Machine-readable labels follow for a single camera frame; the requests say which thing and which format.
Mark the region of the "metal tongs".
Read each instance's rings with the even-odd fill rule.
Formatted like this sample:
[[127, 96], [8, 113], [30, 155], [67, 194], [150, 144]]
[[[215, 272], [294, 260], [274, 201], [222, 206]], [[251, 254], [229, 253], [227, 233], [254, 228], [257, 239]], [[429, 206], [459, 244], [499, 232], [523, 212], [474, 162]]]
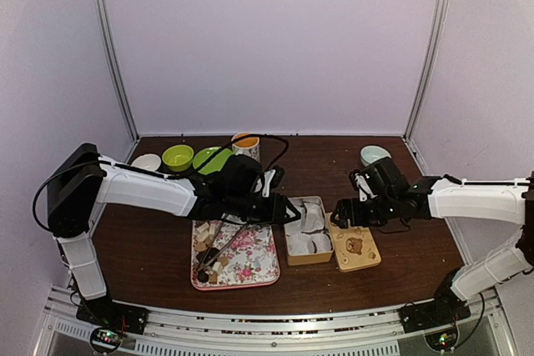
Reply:
[[[234, 240], [240, 234], [242, 234], [242, 232], [245, 231], [245, 229], [247, 229], [248, 226], [249, 226], [249, 222], [245, 222], [243, 224], [239, 224], [239, 229], [234, 233], [234, 235], [224, 245], [221, 245], [220, 247], [217, 247], [219, 249], [219, 252], [218, 252], [218, 254], [216, 256], [213, 256], [208, 261], [204, 261], [203, 258], [200, 259], [200, 261], [198, 262], [198, 264], [196, 266], [196, 271], [205, 270], [214, 260], [216, 260], [219, 257], [219, 255], [221, 253], [223, 253], [234, 242]], [[212, 242], [207, 249], [211, 249], [211, 248], [214, 248], [214, 242]]]

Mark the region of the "beige bear tin box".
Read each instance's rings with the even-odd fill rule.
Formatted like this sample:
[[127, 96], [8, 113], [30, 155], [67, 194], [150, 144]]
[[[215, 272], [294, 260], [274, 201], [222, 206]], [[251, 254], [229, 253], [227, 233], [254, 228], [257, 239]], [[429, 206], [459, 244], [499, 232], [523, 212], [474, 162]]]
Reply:
[[319, 196], [290, 198], [300, 218], [284, 225], [287, 263], [291, 267], [328, 263], [333, 243]]

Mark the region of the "white chocolate cube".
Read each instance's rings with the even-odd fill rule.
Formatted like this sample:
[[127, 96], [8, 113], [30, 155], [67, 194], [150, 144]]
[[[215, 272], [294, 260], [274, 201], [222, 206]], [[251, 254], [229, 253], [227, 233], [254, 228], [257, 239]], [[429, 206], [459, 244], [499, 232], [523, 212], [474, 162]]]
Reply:
[[214, 265], [212, 266], [212, 270], [216, 273], [221, 273], [223, 269], [224, 269], [224, 265], [219, 261], [215, 262]]

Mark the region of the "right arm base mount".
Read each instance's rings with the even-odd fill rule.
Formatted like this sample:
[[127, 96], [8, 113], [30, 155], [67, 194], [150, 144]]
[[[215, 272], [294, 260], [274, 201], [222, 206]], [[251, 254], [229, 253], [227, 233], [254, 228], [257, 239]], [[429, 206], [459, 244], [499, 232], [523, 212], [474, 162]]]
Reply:
[[469, 318], [471, 310], [462, 305], [456, 310], [439, 308], [435, 301], [424, 303], [407, 303], [398, 310], [401, 325], [405, 333], [413, 333], [430, 328], [451, 325], [459, 320]]

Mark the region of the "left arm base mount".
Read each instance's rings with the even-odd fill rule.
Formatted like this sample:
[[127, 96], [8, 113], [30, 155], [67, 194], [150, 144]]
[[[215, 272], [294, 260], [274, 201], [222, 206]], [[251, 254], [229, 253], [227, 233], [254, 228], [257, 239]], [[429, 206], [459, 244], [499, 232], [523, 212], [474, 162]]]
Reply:
[[146, 308], [112, 303], [111, 314], [104, 317], [103, 312], [90, 312], [83, 305], [78, 306], [76, 318], [100, 327], [110, 328], [120, 333], [144, 334], [149, 311]]

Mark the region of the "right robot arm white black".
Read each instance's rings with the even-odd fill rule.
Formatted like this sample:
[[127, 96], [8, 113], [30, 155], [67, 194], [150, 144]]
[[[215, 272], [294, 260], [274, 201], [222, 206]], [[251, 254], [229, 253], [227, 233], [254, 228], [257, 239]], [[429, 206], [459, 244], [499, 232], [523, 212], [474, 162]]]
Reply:
[[336, 204], [330, 221], [338, 228], [443, 219], [466, 257], [431, 301], [400, 310], [417, 328], [450, 323], [468, 300], [533, 270], [532, 176], [481, 181], [444, 174], [410, 183], [391, 158], [382, 158], [353, 171], [350, 181], [358, 196]]

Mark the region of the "beige bear tin lid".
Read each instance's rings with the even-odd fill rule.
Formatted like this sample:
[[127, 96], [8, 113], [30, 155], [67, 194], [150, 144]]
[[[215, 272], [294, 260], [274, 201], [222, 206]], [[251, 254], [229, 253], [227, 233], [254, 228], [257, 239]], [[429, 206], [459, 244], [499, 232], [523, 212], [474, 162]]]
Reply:
[[326, 214], [333, 253], [337, 268], [342, 273], [378, 266], [382, 259], [371, 231], [368, 228], [339, 228]]

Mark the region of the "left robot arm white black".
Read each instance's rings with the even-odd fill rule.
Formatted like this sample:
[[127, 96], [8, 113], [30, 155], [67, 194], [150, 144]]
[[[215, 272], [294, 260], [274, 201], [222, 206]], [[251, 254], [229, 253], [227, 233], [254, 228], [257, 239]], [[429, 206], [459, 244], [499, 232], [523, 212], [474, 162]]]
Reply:
[[284, 225], [300, 219], [301, 213], [275, 191], [283, 176], [283, 168], [262, 168], [245, 155], [230, 155], [212, 173], [203, 173], [201, 167], [175, 175], [150, 172], [105, 157], [94, 144], [84, 143], [38, 187], [32, 213], [44, 194], [47, 217], [34, 221], [57, 241], [82, 308], [110, 327], [125, 316], [112, 300], [93, 245], [90, 218], [95, 206], [120, 205], [245, 227]]

